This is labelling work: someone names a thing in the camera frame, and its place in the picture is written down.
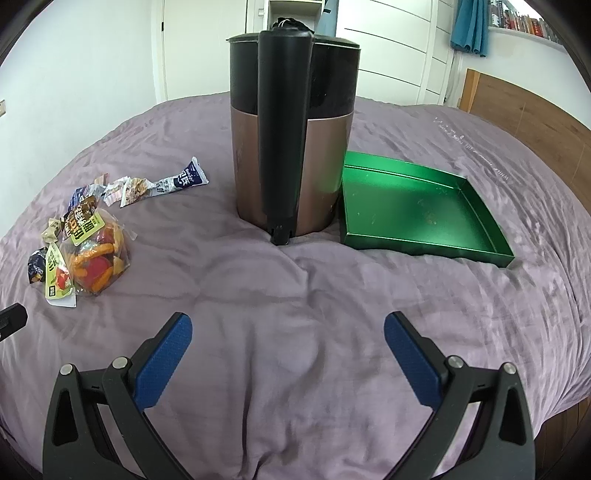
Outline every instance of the kettle lid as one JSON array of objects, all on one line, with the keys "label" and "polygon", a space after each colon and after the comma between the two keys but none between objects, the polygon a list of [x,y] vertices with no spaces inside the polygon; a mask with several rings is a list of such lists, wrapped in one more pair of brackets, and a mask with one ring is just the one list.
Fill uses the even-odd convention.
[{"label": "kettle lid", "polygon": [[[236,35],[235,37],[228,38],[230,43],[242,43],[242,42],[256,42],[258,41],[258,33],[243,33]],[[343,48],[355,48],[359,49],[359,45],[345,38],[327,37],[325,35],[314,34],[314,44],[328,45],[331,47],[343,47]]]}]

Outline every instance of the blue gripper pad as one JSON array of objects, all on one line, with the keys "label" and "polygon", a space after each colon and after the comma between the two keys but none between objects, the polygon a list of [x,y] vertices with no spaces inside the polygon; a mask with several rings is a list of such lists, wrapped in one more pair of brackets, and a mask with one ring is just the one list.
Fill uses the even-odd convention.
[{"label": "blue gripper pad", "polygon": [[134,402],[140,411],[158,403],[192,337],[191,319],[182,314],[136,376]]},{"label": "blue gripper pad", "polygon": [[384,336],[417,400],[421,405],[437,410],[441,404],[439,375],[393,313],[384,322]]}]

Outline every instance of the wrinkled bedding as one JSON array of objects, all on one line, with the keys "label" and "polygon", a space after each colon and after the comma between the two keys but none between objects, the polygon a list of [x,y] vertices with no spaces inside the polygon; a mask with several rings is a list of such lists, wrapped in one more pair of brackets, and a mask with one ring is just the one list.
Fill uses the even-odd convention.
[{"label": "wrinkled bedding", "polygon": [[[80,153],[0,241],[0,306],[29,312],[0,343],[0,423],[17,451],[41,469],[61,365],[131,356],[176,311],[193,319],[193,341],[147,413],[197,479],[381,479],[430,414],[384,341],[393,310],[446,355],[514,362],[534,434],[588,396],[591,219],[564,183],[509,134],[445,107],[358,99],[349,149],[467,177],[514,262],[355,251],[337,221],[275,247],[236,213],[228,94],[157,105]],[[105,172],[158,180],[194,155],[209,185],[109,209],[137,239],[131,267],[99,297],[51,307],[28,285],[27,258],[75,187]]]}]

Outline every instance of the plastic wrapper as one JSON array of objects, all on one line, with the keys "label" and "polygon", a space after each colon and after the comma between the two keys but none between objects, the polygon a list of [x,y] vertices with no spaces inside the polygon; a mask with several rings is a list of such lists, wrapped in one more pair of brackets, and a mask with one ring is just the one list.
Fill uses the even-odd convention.
[{"label": "plastic wrapper", "polygon": [[72,211],[85,198],[93,196],[100,199],[107,188],[106,180],[107,174],[103,173],[100,177],[95,178],[94,182],[90,185],[85,185],[74,190],[68,205],[68,212]]},{"label": "plastic wrapper", "polygon": [[47,256],[47,247],[35,250],[27,262],[27,271],[29,283],[38,281],[45,282],[45,258]]},{"label": "plastic wrapper", "polygon": [[116,202],[121,203],[121,197],[123,196],[123,187],[125,182],[129,180],[129,177],[121,177],[120,179],[115,180],[112,183],[107,185],[105,189],[105,194],[103,196],[103,201],[105,204],[110,207]]},{"label": "plastic wrapper", "polygon": [[61,300],[75,293],[70,271],[57,244],[49,244],[45,266],[45,298]]},{"label": "plastic wrapper", "polygon": [[41,239],[45,243],[51,244],[57,242],[57,236],[61,232],[61,220],[59,218],[50,218],[48,223],[49,226],[41,233]]},{"label": "plastic wrapper", "polygon": [[148,179],[127,178],[122,189],[121,207],[143,200],[149,197],[156,197],[166,193],[177,192],[178,190],[207,185],[209,183],[205,172],[199,166],[196,157],[178,175],[167,177],[156,183]]},{"label": "plastic wrapper", "polygon": [[79,293],[98,295],[129,267],[123,226],[96,199],[80,202],[68,215],[60,251]]}]

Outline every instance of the wardrobe drawer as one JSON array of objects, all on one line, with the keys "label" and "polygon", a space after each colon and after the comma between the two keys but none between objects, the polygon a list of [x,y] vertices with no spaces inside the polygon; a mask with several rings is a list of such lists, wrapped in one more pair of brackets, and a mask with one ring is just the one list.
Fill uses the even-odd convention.
[{"label": "wardrobe drawer", "polygon": [[359,71],[357,95],[396,105],[415,105],[418,87],[377,73]]},{"label": "wardrobe drawer", "polygon": [[[340,0],[338,30],[355,30],[427,51],[429,21],[373,0]],[[348,31],[338,33],[352,40]]]},{"label": "wardrobe drawer", "polygon": [[438,105],[439,95],[433,92],[429,92],[429,90],[427,90],[425,91],[425,100],[423,103],[425,105]]},{"label": "wardrobe drawer", "polygon": [[431,0],[370,0],[404,10],[417,17],[431,20]]},{"label": "wardrobe drawer", "polygon": [[453,27],[453,7],[439,0],[437,6],[437,28],[441,28],[447,33],[452,32]]},{"label": "wardrobe drawer", "polygon": [[445,79],[445,67],[445,63],[433,59],[431,62],[431,70],[429,71],[429,80],[427,81],[427,90],[431,90],[436,94],[441,93],[443,80]]},{"label": "wardrobe drawer", "polygon": [[433,48],[433,57],[447,63],[449,56],[451,35],[441,28],[435,29],[435,45]]},{"label": "wardrobe drawer", "polygon": [[349,40],[361,45],[359,68],[395,79],[421,84],[426,55],[400,43],[366,33],[346,31]]}]

